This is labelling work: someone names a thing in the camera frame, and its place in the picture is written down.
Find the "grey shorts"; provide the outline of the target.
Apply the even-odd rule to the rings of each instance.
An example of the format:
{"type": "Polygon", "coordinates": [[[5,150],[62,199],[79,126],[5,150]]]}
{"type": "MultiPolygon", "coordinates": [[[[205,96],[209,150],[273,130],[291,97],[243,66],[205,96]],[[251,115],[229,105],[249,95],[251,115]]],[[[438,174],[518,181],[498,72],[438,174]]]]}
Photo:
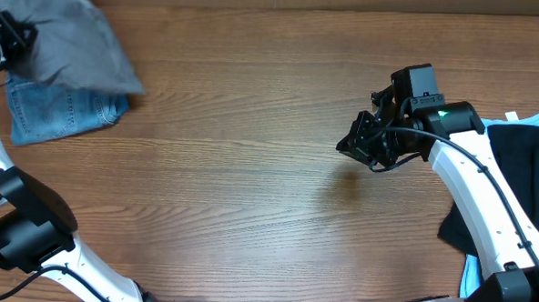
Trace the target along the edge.
{"type": "Polygon", "coordinates": [[[31,52],[7,68],[15,75],[47,86],[144,93],[115,32],[90,0],[0,0],[0,11],[37,30],[31,52]]]}

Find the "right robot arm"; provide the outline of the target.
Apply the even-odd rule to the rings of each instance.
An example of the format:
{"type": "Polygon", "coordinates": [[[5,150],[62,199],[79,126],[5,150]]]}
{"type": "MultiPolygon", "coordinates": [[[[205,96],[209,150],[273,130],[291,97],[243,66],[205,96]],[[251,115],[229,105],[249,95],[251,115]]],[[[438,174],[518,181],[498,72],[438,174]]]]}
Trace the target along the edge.
{"type": "Polygon", "coordinates": [[[476,246],[482,285],[467,298],[408,302],[539,302],[539,232],[500,171],[482,119],[466,101],[448,103],[432,65],[404,67],[336,148],[388,172],[420,157],[442,179],[476,246]]]}

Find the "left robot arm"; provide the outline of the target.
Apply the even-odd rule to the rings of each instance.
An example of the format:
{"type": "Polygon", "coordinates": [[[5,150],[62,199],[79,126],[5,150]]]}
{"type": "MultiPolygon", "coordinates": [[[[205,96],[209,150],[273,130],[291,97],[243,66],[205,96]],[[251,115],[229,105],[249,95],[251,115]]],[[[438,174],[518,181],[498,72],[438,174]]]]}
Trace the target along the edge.
{"type": "Polygon", "coordinates": [[[39,277],[67,288],[83,302],[159,302],[123,277],[77,233],[76,218],[49,186],[15,166],[0,140],[0,268],[28,277],[0,301],[39,277]]]}

